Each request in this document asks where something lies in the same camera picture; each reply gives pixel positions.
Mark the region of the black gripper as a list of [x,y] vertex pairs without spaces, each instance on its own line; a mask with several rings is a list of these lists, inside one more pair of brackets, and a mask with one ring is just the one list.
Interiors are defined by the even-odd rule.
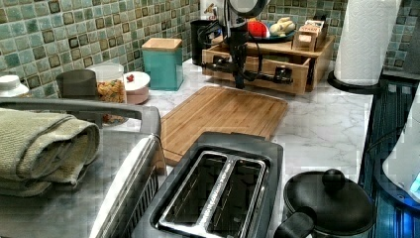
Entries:
[[[248,25],[246,23],[230,29],[229,48],[234,63],[243,64],[245,62],[248,37]],[[243,89],[245,87],[244,78],[242,77],[241,69],[236,64],[233,76],[235,78],[236,87]]]

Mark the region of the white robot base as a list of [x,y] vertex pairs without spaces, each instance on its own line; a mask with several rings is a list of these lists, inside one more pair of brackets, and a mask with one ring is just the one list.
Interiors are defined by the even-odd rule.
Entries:
[[416,90],[407,122],[390,155],[382,164],[387,178],[419,202],[420,93]]

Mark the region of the robot arm with round wrist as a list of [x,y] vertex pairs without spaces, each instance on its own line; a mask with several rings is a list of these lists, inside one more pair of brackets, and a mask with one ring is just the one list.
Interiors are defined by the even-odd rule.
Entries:
[[248,19],[257,17],[266,6],[267,0],[224,0],[223,23],[225,41],[232,59],[232,75],[237,88],[245,87],[245,61],[249,40]]

